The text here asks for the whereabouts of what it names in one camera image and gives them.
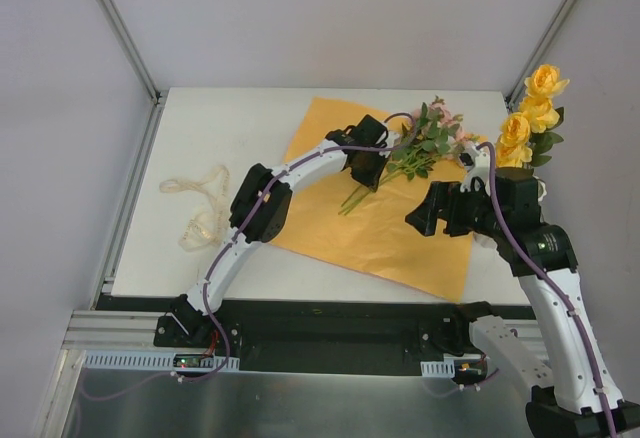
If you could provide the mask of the orange wrapping paper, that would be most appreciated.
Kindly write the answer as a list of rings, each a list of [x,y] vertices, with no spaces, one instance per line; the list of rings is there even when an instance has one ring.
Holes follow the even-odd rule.
[[[381,190],[358,185],[348,171],[296,193],[273,245],[443,298],[462,299],[471,256],[470,237],[424,238],[405,216],[424,199],[432,181],[459,181],[455,161],[438,162],[428,178],[401,176]]]

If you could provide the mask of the flower bunch pink yellow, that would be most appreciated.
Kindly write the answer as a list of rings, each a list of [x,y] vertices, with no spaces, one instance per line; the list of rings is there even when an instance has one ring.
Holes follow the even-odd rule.
[[[452,113],[446,101],[438,95],[431,103],[422,103],[413,115],[418,131],[410,145],[391,153],[379,180],[378,190],[401,176],[408,181],[428,178],[438,162],[457,160],[467,144],[478,142],[481,138],[478,134],[467,132],[464,115]]]

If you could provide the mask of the yellow rose stem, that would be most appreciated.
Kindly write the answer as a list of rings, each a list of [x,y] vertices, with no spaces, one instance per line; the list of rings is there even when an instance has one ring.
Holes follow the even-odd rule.
[[[498,168],[535,169],[551,161],[552,148],[564,141],[557,131],[564,109],[556,108],[554,99],[569,83],[551,64],[540,65],[524,79],[525,94],[502,123],[495,144]]]

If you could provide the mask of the cream ribbon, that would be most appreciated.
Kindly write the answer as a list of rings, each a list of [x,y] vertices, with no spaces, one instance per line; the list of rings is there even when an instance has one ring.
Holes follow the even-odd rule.
[[[176,177],[159,184],[163,194],[190,193],[202,199],[178,240],[185,252],[217,249],[221,245],[228,229],[229,188],[230,172],[223,164],[216,164],[199,180]]]

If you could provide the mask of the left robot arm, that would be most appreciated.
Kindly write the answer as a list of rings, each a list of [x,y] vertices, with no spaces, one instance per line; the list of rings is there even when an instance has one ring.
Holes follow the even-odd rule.
[[[208,346],[219,333],[210,315],[219,310],[253,251],[283,231],[293,195],[345,169],[354,181],[375,190],[399,139],[386,123],[366,115],[356,125],[329,132],[316,147],[283,165],[252,166],[231,203],[218,255],[196,285],[171,301],[157,322],[154,344]]]

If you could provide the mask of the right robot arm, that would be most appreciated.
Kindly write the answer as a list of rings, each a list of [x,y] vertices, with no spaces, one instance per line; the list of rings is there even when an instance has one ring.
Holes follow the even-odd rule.
[[[424,236],[443,220],[451,237],[494,240],[531,304],[548,360],[530,352],[486,302],[459,306],[452,345],[466,353],[479,349],[512,380],[527,401],[535,437],[614,437],[638,428],[639,406],[622,396],[595,342],[569,237],[541,217],[536,178],[500,168],[495,190],[488,184],[478,177],[434,181],[405,220]]]

